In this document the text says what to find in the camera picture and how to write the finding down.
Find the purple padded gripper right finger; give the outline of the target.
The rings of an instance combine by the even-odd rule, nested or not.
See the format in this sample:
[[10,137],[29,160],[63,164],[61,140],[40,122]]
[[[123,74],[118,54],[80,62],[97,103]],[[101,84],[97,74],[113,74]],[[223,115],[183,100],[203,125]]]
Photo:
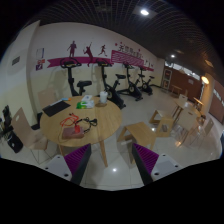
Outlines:
[[169,155],[157,154],[137,143],[132,144],[132,154],[144,185],[182,169]]

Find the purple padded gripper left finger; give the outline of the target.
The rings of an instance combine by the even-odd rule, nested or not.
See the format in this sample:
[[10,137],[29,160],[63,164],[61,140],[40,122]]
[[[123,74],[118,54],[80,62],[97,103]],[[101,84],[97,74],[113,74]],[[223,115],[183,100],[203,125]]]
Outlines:
[[82,181],[90,155],[91,145],[87,144],[74,150],[65,157],[56,155],[43,166],[43,170],[79,185]]

